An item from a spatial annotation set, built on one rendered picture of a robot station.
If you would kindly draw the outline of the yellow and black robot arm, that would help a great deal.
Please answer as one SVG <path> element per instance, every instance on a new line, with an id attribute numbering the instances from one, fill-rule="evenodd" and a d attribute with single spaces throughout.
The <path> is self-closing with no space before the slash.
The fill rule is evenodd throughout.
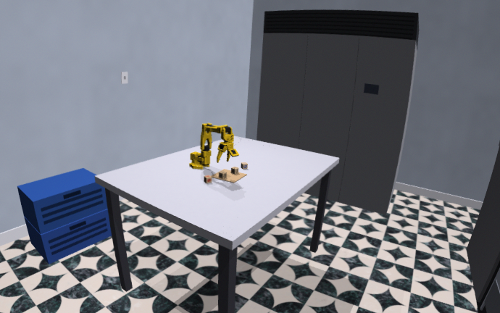
<path id="1" fill-rule="evenodd" d="M 209 126 L 209 127 L 207 127 L 207 126 Z M 214 127 L 217 127 L 217 128 L 214 128 Z M 212 124 L 210 124 L 210 123 L 202 124 L 201 143 L 200 143 L 201 153 L 195 152 L 195 153 L 191 154 L 192 163 L 189 164 L 189 167 L 192 167 L 193 169 L 201 169 L 201 170 L 203 169 L 203 166 L 209 167 L 210 156 L 212 154 L 212 151 L 210 151 L 210 149 L 212 148 L 212 134 L 211 134 L 211 132 L 220 133 L 221 139 L 223 139 L 224 142 L 231 143 L 234 140 L 234 134 L 232 132 L 232 127 L 228 127 L 228 125 L 222 125 L 222 126 L 213 125 L 212 126 Z M 207 140 L 207 145 L 204 146 L 206 140 Z"/>

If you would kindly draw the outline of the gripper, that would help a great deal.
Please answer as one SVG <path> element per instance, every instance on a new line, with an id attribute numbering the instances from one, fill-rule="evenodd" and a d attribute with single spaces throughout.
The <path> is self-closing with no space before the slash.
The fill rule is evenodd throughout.
<path id="1" fill-rule="evenodd" d="M 221 150 L 222 149 L 222 150 Z M 220 157 L 222 156 L 223 152 L 226 152 L 227 150 L 227 162 L 230 159 L 230 155 L 232 157 L 237 157 L 239 156 L 239 153 L 236 151 L 236 149 L 233 149 L 233 142 L 221 142 L 220 145 L 218 146 L 218 155 L 217 155 L 217 163 L 220 160 Z"/>

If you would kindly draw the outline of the tan square mat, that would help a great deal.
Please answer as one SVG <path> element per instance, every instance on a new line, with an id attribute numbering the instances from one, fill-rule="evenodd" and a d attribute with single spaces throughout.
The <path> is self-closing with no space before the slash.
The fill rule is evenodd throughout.
<path id="1" fill-rule="evenodd" d="M 223 169 L 221 171 L 227 172 L 227 177 L 226 178 L 224 178 L 224 179 L 219 178 L 219 172 L 211 175 L 211 177 L 219 179 L 219 180 L 224 180 L 224 181 L 228 181 L 228 182 L 231 182 L 231 183 L 235 183 L 236 181 L 240 180 L 241 178 L 243 178 L 244 176 L 247 175 L 247 174 L 244 174 L 244 173 L 241 173 L 241 172 L 239 172 L 237 174 L 233 174 L 233 173 L 231 173 L 231 170 L 226 170 L 226 169 Z"/>

